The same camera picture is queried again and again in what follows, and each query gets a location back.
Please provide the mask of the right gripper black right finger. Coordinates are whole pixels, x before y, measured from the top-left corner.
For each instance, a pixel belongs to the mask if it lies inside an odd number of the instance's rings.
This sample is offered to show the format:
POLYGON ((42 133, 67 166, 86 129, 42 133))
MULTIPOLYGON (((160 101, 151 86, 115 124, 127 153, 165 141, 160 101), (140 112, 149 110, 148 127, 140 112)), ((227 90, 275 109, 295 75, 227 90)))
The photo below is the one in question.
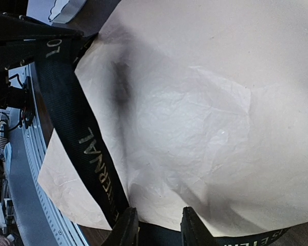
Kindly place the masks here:
POLYGON ((217 242, 192 207, 183 208, 181 221, 182 245, 214 246, 217 242))

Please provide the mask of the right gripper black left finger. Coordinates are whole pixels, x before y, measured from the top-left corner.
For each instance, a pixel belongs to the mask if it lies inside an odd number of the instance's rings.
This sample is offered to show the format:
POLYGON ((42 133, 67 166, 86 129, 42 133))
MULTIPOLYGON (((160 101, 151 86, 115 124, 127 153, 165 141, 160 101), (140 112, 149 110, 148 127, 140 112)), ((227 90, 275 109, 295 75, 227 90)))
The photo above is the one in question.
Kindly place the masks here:
POLYGON ((110 245, 138 245, 139 220, 136 208, 127 208, 110 234, 110 245))

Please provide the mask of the pink and green wrapping paper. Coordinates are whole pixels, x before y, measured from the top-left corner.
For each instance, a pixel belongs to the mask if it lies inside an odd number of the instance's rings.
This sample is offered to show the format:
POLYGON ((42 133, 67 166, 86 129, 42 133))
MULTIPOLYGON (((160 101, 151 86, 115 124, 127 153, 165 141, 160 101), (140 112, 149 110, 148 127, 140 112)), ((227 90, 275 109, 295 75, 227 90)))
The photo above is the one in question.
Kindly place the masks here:
POLYGON ((308 222, 308 1, 88 1, 76 76, 140 220, 214 236, 308 222))

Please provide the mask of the black ribbon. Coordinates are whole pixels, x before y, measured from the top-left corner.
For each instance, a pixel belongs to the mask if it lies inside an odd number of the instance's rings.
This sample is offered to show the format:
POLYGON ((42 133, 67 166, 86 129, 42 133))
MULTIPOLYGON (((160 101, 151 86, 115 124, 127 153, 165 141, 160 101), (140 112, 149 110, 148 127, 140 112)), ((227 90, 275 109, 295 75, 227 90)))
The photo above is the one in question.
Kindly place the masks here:
MULTIPOLYGON (((131 206, 73 65, 63 59, 66 51, 62 48, 57 60, 35 61, 40 91, 54 132, 85 188, 87 198, 77 197, 77 201, 94 201, 113 230, 131 206)), ((217 245, 270 245, 285 232, 280 229, 243 237, 213 237, 217 245)), ((138 245, 182 245, 181 231, 139 222, 138 245)))

